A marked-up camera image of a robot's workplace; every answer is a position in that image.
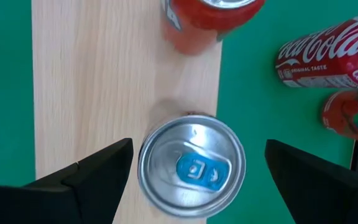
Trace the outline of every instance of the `green background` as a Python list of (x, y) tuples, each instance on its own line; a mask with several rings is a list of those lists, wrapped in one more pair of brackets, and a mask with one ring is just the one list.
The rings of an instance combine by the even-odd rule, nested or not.
[[(358, 15), (358, 1), (268, 0), (223, 44), (218, 118), (246, 150), (239, 195), (218, 223), (293, 223), (264, 160), (266, 139), (278, 139), (349, 166), (352, 141), (325, 130), (323, 100), (335, 90), (287, 88), (273, 69), (286, 41)], [(0, 184), (35, 179), (31, 1), (0, 0)]]

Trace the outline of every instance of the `coca-cola can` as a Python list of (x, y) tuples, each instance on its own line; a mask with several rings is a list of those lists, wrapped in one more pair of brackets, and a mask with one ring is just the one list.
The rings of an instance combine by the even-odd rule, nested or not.
[(358, 88), (358, 16), (284, 44), (275, 68), (290, 87)]

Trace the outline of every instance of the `can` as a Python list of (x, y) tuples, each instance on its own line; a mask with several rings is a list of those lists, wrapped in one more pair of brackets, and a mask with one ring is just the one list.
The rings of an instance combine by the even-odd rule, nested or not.
[(358, 140), (358, 90), (330, 96), (323, 108), (323, 123), (338, 134)]
[(358, 88), (358, 16), (284, 44), (275, 68), (290, 87)]
[(212, 116), (190, 114), (167, 121), (144, 140), (138, 179), (161, 211), (207, 218), (227, 207), (246, 172), (240, 140)]
[(181, 53), (198, 55), (243, 25), (265, 0), (161, 0), (162, 33)]

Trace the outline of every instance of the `can lid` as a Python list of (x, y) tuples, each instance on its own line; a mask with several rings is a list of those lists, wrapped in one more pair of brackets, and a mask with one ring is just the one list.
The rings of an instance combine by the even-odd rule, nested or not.
[(220, 9), (236, 9), (242, 6), (246, 6), (255, 0), (202, 0), (210, 6)]
[(216, 118), (174, 119), (144, 141), (139, 184), (163, 212), (205, 218), (227, 207), (244, 180), (246, 159), (234, 132)]

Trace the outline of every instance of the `light wood plank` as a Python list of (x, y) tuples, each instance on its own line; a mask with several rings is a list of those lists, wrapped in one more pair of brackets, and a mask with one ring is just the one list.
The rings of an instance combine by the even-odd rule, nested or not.
[(135, 157), (114, 222), (190, 223), (146, 201), (137, 155), (157, 120), (215, 114), (221, 46), (176, 53), (160, 36), (159, 0), (32, 0), (32, 22), (37, 178), (131, 137)]

